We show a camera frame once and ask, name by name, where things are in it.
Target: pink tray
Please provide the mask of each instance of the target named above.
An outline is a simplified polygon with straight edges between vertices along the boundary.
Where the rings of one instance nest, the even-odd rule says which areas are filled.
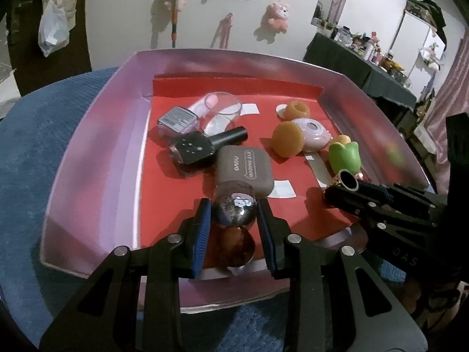
[[[364,169],[375,183],[426,188],[417,159],[384,114],[348,78],[303,62],[228,50],[149,50],[135,54],[108,81],[78,125],[63,156],[45,214],[44,265],[88,276],[122,244],[136,249],[142,161],[154,76],[241,76],[320,86],[318,100],[341,133],[360,144]],[[363,242],[352,226],[324,246]],[[236,276],[204,271],[181,280],[183,311],[246,303],[288,288],[259,260]]]

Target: pink round compact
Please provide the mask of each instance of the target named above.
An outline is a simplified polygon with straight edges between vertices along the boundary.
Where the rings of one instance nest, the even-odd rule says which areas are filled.
[[[300,118],[292,120],[303,132],[305,152],[317,152],[327,146],[332,139],[324,126],[314,119]]]

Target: clear plastic cup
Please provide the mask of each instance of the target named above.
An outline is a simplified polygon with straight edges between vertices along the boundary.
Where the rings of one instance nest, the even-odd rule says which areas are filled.
[[[239,98],[229,92],[211,92],[203,97],[199,116],[200,130],[206,136],[220,134],[235,127],[235,121],[241,114],[242,104]]]

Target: black tube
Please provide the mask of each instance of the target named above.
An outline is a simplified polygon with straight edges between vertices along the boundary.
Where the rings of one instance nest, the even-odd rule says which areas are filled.
[[[236,127],[221,134],[209,137],[213,148],[219,150],[221,147],[231,144],[239,144],[248,139],[248,132],[244,127]]]
[[[442,244],[454,263],[466,265],[469,228],[463,222],[467,212],[469,183],[469,116],[467,113],[446,118],[448,160],[450,162],[448,201]]]

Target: plastic bag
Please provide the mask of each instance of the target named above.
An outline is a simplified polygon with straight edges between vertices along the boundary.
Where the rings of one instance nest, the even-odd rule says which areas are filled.
[[[53,0],[49,0],[41,17],[38,34],[39,47],[44,57],[67,46],[69,37],[65,10],[59,8]]]

